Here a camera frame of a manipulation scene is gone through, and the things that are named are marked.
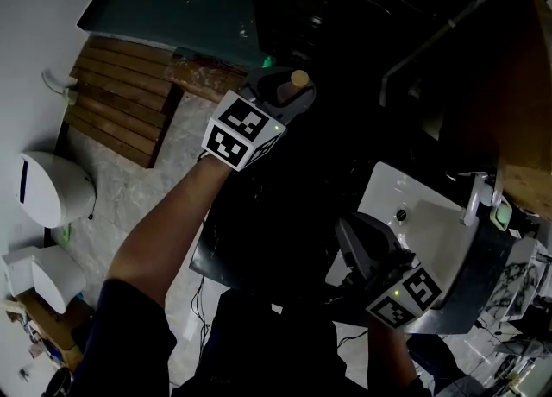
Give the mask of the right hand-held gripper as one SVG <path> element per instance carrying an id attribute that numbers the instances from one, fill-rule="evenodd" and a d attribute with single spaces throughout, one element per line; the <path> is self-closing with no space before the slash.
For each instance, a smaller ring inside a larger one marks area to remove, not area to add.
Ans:
<path id="1" fill-rule="evenodd" d="M 401 329 L 422 317 L 442 295 L 431 270 L 379 219 L 361 212 L 340 217 L 336 237 L 351 300 L 388 327 Z"/>

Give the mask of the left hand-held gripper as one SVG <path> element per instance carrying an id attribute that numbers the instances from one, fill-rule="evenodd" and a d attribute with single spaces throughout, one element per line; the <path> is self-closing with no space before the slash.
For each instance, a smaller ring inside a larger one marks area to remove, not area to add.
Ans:
<path id="1" fill-rule="evenodd" d="M 236 171 L 268 154 L 286 133 L 287 124 L 315 101 L 313 84 L 298 87 L 287 82 L 293 72 L 286 66 L 255 69 L 240 90 L 227 91 L 208 122 L 204 151 Z M 276 88 L 276 102 L 269 110 L 256 90 Z"/>

